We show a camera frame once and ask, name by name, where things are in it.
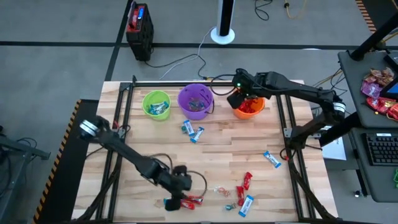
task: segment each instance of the black desk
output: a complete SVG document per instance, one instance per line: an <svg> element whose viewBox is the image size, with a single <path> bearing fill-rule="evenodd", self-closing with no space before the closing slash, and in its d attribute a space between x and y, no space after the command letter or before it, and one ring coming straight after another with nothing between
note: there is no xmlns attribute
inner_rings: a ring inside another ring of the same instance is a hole
<svg viewBox="0 0 398 224"><path fill-rule="evenodd" d="M330 141L348 134L356 154L359 169L357 170L359 183L365 194L371 193L376 202L398 202L398 189L395 188L392 178L398 167L370 166L367 149L361 138L362 133L397 133L398 123L385 116L376 115L365 104L366 96L361 93L363 77L370 72L370 68L385 69L384 52L370 52L362 61L352 60L348 52L340 52L341 69L343 70L348 88L351 92L356 112L349 115L341 124L335 125L322 135L321 146Z"/></svg>

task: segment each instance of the floor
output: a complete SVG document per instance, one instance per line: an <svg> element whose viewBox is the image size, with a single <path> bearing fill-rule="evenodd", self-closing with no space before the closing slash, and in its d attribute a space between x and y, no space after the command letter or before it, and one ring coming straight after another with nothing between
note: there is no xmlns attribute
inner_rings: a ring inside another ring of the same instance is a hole
<svg viewBox="0 0 398 224"><path fill-rule="evenodd" d="M214 0L140 2L148 3L156 43L199 43L216 24ZM339 69L337 53L344 50L342 46L359 45L371 34L354 0L308 1L305 14L297 20L287 18L283 4L283 0L274 0L265 6L270 19L262 21L254 13L254 1L237 0L233 43L284 49L205 48L201 56L206 67L201 74L233 73L238 67L251 73L274 70L312 85ZM295 14L302 2L292 1L290 5ZM135 75L138 80L158 80L169 69L137 62L127 47L114 49L125 7L123 0L0 1L0 124L10 138L32 137L39 148L56 152L76 100L98 100L106 77L120 81ZM81 47L60 47L69 42ZM87 42L94 44L84 47ZM205 42L211 43L211 39L207 37ZM296 45L323 45L335 50L303 50ZM156 48L149 63L161 65L196 51ZM112 56L117 56L114 70L107 74ZM163 80L199 79L201 63L195 60L178 66ZM345 81L338 87L346 88ZM342 97L347 110L354 112L349 93ZM31 222L54 158L55 153L49 161L34 160L30 164L21 204L14 214L16 220ZM353 191L359 188L355 172L330 169L329 178L341 218L396 222L398 215L393 211L398 204L353 197Z"/></svg>

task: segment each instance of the yellow black striped tape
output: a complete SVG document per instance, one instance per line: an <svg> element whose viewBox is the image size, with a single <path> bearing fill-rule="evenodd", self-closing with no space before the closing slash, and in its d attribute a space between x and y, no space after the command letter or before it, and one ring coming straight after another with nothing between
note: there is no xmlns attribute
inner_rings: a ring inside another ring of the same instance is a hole
<svg viewBox="0 0 398 224"><path fill-rule="evenodd" d="M75 117L76 117L77 111L79 109L80 103L81 103L81 100L78 100L76 102L75 110L73 111L72 116L70 117L67 130L65 131L65 134L63 135L63 139L62 139L60 148L58 150L57 155L55 156L54 164L53 164L53 166L51 168L51 173L50 173L49 178L47 179L47 181L45 183L44 190L43 190L43 195L40 198L39 206L37 206L35 215L33 216L32 224L36 224L38 222L38 220L39 220L40 213L42 212L42 209L43 209L43 206L44 206L44 203L45 203L45 198L49 194L49 190L50 190L52 181L54 179L54 175L55 175L55 173L57 171L58 164L60 163L60 160L62 158L62 152L63 152L63 150L65 148L66 143L67 143L67 140L68 140L68 137L69 137L69 133L70 133L70 130L72 128L73 122L75 121Z"/></svg>
<svg viewBox="0 0 398 224"><path fill-rule="evenodd" d="M355 0L355 1L356 4L358 5L359 10L361 11L361 14L366 22L366 25L368 25L369 30L373 34L376 31L376 27L374 26L373 21L369 16L368 10L366 10L366 7L363 4L362 0Z"/></svg>

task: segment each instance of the keyboard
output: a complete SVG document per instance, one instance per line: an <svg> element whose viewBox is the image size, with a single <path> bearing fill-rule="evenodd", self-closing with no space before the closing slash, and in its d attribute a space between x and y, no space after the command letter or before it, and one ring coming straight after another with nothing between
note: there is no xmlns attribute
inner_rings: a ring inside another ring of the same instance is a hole
<svg viewBox="0 0 398 224"><path fill-rule="evenodd" d="M390 134L363 134L372 166L398 166L398 134L386 135Z"/></svg>

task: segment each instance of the desk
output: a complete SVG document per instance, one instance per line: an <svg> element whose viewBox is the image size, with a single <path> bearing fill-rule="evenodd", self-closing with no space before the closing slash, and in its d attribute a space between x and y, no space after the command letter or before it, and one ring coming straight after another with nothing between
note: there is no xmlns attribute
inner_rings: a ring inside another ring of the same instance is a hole
<svg viewBox="0 0 398 224"><path fill-rule="evenodd" d="M120 82L105 82L98 104L97 114L110 121L113 120L119 85ZM267 100L266 107L255 118L239 120L232 114L225 96L214 96L214 113L201 121L192 121L194 127L202 126L205 129L199 142L193 144L180 129L182 121L186 120L177 104L180 89L134 88L129 116L131 130L127 134L126 143L146 155L167 153L174 165L185 164L188 169L204 174L208 181L208 192L203 205L197 206L194 211L186 208L175 212L165 211L163 198L169 197L169 193L148 183L132 164L123 159L114 222L297 221L287 163L282 162L275 169L262 155L268 150L279 158L279 151L284 147L275 98ZM216 87L215 91L222 93L230 89L231 87ZM171 97L171 114L167 121L154 121L141 108L144 96L152 90L163 90ZM308 102L292 98L292 104L298 125L312 119ZM308 144L316 146L318 143L312 140ZM90 144L88 153L96 148L98 145ZM322 152L306 148L303 156L311 189L326 209L337 217ZM103 150L85 161L73 218L79 217L99 192L105 159L106 151ZM236 201L235 186L242 184L247 171L252 173L253 178L250 189L245 194L254 197L254 204L247 217L243 218L238 215L238 208L226 211L224 206ZM192 179L190 193L201 194L203 180L194 174ZM215 193L213 189L217 185L230 190L231 197L225 198ZM305 214L308 215L302 192L301 198Z"/></svg>
<svg viewBox="0 0 398 224"><path fill-rule="evenodd" d="M361 133L398 133L398 123L382 115L375 115L374 111L365 104L366 96L361 93L363 77L369 73L370 68L385 69L388 64L384 61L385 52L369 52L362 61L354 61L348 52L340 52L341 69L343 70L348 88L353 98L356 112L348 116L344 122L336 125L321 137L321 145L327 144L332 139L344 135L351 130L353 149L356 152L359 170L357 171L361 188L370 192L373 200L377 202L398 202L398 194L392 181L394 167L370 166L367 149L360 136Z"/></svg>

